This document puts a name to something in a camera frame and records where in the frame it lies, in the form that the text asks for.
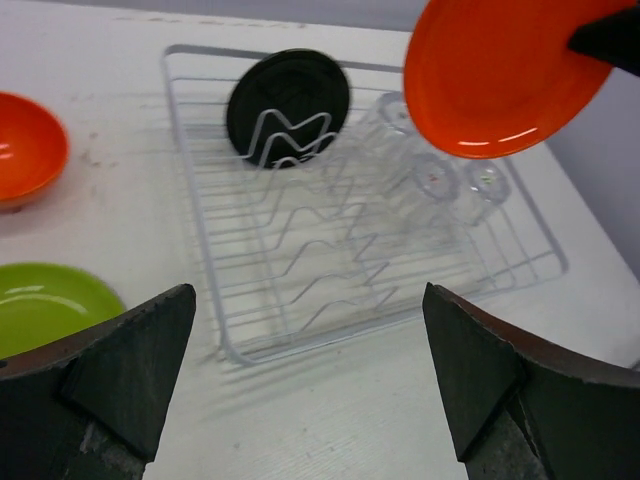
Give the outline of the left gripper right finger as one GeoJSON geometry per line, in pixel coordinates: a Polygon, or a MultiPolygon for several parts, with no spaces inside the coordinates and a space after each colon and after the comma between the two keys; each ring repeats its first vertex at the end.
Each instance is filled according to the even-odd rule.
{"type": "Polygon", "coordinates": [[[469,478],[638,478],[638,372],[549,342],[439,285],[427,285],[422,310],[469,478]]]}

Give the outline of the orange bowl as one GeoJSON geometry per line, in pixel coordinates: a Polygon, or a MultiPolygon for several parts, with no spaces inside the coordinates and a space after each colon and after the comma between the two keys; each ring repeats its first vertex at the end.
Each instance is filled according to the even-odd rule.
{"type": "Polygon", "coordinates": [[[1,209],[21,208],[43,197],[70,158],[60,119],[38,102],[1,93],[1,209]]]}

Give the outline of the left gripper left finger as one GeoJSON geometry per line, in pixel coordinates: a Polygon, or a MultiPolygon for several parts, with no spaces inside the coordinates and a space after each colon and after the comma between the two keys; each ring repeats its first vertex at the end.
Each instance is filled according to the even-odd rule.
{"type": "Polygon", "coordinates": [[[196,313],[179,284],[93,327],[1,359],[4,479],[140,479],[153,462],[196,313]]]}

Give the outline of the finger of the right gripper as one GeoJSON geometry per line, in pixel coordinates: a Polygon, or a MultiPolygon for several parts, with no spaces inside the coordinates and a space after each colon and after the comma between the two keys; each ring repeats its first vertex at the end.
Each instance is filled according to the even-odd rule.
{"type": "Polygon", "coordinates": [[[568,48],[638,77],[639,34],[639,5],[635,5],[578,27],[568,48]]]}

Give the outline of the green plate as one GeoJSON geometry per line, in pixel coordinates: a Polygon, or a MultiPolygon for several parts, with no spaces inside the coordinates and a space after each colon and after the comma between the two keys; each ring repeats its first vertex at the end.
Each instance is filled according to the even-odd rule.
{"type": "Polygon", "coordinates": [[[44,346],[126,311],[96,275],[73,266],[19,262],[1,266],[1,357],[44,346]]]}

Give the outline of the orange plate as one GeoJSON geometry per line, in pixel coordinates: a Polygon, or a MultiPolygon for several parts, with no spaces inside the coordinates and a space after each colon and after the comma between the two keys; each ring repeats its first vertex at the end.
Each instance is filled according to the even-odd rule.
{"type": "Polygon", "coordinates": [[[430,1],[409,40],[405,101],[419,133],[469,159],[545,141],[599,93],[613,66],[576,53],[584,24],[636,1],[430,1]]]}

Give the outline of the black plate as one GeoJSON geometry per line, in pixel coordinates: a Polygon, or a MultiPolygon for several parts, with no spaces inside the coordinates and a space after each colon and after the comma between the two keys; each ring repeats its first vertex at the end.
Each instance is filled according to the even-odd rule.
{"type": "Polygon", "coordinates": [[[334,59],[309,49],[276,52],[234,87],[226,108],[227,136],[255,166],[292,168],[332,143],[350,103],[349,81],[334,59]]]}

